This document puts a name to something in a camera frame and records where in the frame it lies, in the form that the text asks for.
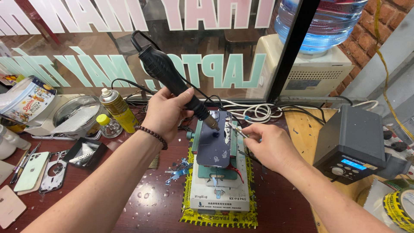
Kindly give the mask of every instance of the yellow cable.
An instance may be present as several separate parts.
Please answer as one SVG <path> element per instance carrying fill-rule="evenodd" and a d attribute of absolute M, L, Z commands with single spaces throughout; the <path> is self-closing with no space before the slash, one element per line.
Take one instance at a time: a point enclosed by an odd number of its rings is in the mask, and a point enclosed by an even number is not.
<path fill-rule="evenodd" d="M 375 28 L 375 36 L 377 37 L 377 44 L 380 42 L 380 31 L 378 30 L 378 22 L 379 22 L 379 18 L 380 18 L 380 10 L 381 10 L 381 0 L 377 0 L 377 9 L 375 11 L 375 21 L 374 21 L 374 28 Z M 385 71 L 387 73 L 387 76 L 385 77 L 385 85 L 384 85 L 384 90 L 383 90 L 383 94 L 384 94 L 384 99 L 388 104 L 388 107 L 390 108 L 390 111 L 392 113 L 392 115 L 394 116 L 395 120 L 397 121 L 397 123 L 401 126 L 401 128 L 403 129 L 403 131 L 411 138 L 412 141 L 414 141 L 414 136 L 412 135 L 412 133 L 410 133 L 410 131 L 408 131 L 408 129 L 402 125 L 402 123 L 400 122 L 400 120 L 398 119 L 397 115 L 395 114 L 394 109 L 391 106 L 390 101 L 388 100 L 387 97 L 387 89 L 388 89 L 388 68 L 387 68 L 387 64 L 384 60 L 384 57 L 382 55 L 382 53 L 380 52 L 378 46 L 376 47 L 376 51 L 378 53 L 378 56 L 380 56 L 381 61 L 384 64 L 384 68 Z"/>

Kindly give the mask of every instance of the yellow spray can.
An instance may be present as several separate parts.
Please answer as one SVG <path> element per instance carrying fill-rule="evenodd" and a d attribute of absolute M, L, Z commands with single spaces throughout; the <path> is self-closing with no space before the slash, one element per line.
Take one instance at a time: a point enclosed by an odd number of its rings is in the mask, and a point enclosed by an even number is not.
<path fill-rule="evenodd" d="M 125 131 L 135 133 L 135 127 L 139 126 L 140 123 L 119 92 L 104 88 L 99 100 Z"/>

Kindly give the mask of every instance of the heat gun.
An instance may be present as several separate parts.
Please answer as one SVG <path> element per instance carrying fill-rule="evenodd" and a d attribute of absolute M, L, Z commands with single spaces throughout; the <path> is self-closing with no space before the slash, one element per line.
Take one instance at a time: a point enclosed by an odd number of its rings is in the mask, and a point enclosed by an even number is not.
<path fill-rule="evenodd" d="M 164 86 L 166 86 L 171 93 L 175 96 L 180 95 L 185 90 L 188 89 L 187 85 L 184 83 L 184 78 L 176 70 L 172 60 L 162 52 L 156 44 L 157 49 L 152 48 L 149 45 L 146 49 L 142 49 L 141 46 L 137 43 L 135 35 L 140 33 L 144 38 L 152 42 L 145 34 L 141 31 L 134 31 L 132 33 L 131 42 L 138 50 L 138 57 L 141 59 L 144 64 L 145 71 L 156 80 L 160 81 Z M 217 121 L 209 114 L 207 108 L 200 102 L 200 100 L 194 95 L 192 99 L 185 105 L 187 109 L 193 110 L 194 115 L 201 121 L 204 121 L 212 129 L 219 131 Z"/>

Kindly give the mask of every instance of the yellow fragile tape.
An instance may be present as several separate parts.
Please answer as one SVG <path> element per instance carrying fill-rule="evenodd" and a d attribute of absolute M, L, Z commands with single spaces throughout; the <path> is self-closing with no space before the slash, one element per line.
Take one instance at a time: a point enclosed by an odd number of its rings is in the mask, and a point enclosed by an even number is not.
<path fill-rule="evenodd" d="M 384 197 L 383 206 L 394 223 L 407 232 L 414 233 L 414 220 L 402 205 L 404 198 L 409 201 L 409 204 L 414 204 L 414 189 L 407 188 L 387 194 Z"/>
<path fill-rule="evenodd" d="M 188 148 L 188 162 L 194 163 L 194 155 L 191 152 L 191 146 Z M 256 228 L 257 221 L 257 204 L 255 191 L 251 189 L 254 184 L 254 174 L 252 171 L 253 164 L 249 157 L 246 157 L 247 180 L 249 186 L 250 196 L 250 210 L 247 213 L 230 212 L 228 215 L 216 213 L 214 215 L 198 214 L 196 210 L 190 209 L 190 192 L 191 181 L 193 179 L 193 168 L 189 169 L 189 174 L 185 177 L 183 203 L 181 205 L 180 222 L 191 223 L 197 226 L 216 226 L 216 227 L 231 227 L 231 228 Z"/>

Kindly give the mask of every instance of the blue water bottle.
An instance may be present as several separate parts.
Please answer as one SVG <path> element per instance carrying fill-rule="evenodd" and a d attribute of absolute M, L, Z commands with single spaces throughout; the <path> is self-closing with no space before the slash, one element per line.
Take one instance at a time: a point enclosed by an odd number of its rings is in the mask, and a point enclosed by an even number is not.
<path fill-rule="evenodd" d="M 319 54 L 344 42 L 368 0 L 321 0 L 299 52 Z M 274 29 L 285 43 L 299 0 L 282 0 Z"/>

